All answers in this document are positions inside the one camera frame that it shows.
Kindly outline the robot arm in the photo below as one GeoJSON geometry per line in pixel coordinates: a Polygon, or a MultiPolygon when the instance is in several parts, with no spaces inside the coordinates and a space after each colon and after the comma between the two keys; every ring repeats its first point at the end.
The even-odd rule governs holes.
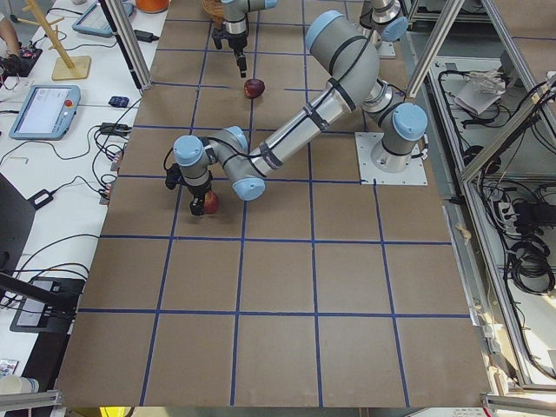
{"type": "Polygon", "coordinates": [[[266,176],[338,119],[363,109],[384,134],[372,155],[374,165],[396,172],[396,164],[409,160],[428,125],[426,112],[417,104],[394,96],[390,84],[379,78],[380,58],[365,36],[337,10],[318,16],[308,28],[306,47],[330,75],[325,89],[278,128],[253,151],[238,126],[209,136],[180,136],[169,154],[175,163],[166,170],[165,185],[185,186],[192,195],[192,215],[204,215],[213,176],[209,166],[220,164],[243,201],[260,197],[266,176]]]}
{"type": "Polygon", "coordinates": [[[277,0],[223,0],[223,24],[221,29],[213,29],[212,39],[218,50],[222,49],[222,41],[227,40],[228,46],[234,51],[236,64],[241,78],[247,76],[247,61],[244,49],[248,45],[248,13],[252,11],[273,9],[277,0]]]}

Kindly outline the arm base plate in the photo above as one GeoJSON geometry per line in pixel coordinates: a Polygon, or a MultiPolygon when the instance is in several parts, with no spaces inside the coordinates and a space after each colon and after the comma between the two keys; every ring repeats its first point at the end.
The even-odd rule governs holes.
{"type": "Polygon", "coordinates": [[[380,132],[354,133],[360,181],[366,185],[427,186],[425,158],[414,143],[412,153],[394,156],[383,148],[380,132]]]}
{"type": "Polygon", "coordinates": [[[396,53],[392,42],[379,41],[375,47],[381,59],[395,59],[396,53]]]}

